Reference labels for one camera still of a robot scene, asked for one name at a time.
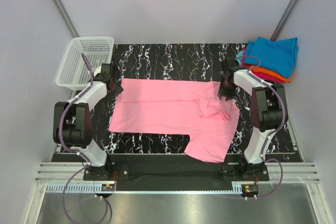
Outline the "pink t shirt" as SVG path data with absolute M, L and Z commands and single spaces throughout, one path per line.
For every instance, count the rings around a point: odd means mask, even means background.
M 184 153 L 222 163 L 235 136 L 239 108 L 219 98 L 219 82 L 123 79 L 110 132 L 188 135 Z

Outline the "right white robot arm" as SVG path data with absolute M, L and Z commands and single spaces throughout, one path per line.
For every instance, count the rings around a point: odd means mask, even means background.
M 282 85 L 271 84 L 250 70 L 224 70 L 218 97 L 232 100 L 236 88 L 251 96 L 250 120 L 253 130 L 234 174 L 250 180 L 264 171 L 267 147 L 288 119 L 286 93 Z

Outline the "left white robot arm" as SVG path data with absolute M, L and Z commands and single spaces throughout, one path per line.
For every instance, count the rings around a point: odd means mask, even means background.
M 111 157 L 93 139 L 91 110 L 106 96 L 122 91 L 118 73 L 99 73 L 73 99 L 57 102 L 54 107 L 54 142 L 81 157 L 87 163 L 85 169 L 102 180 L 115 179 L 118 172 Z

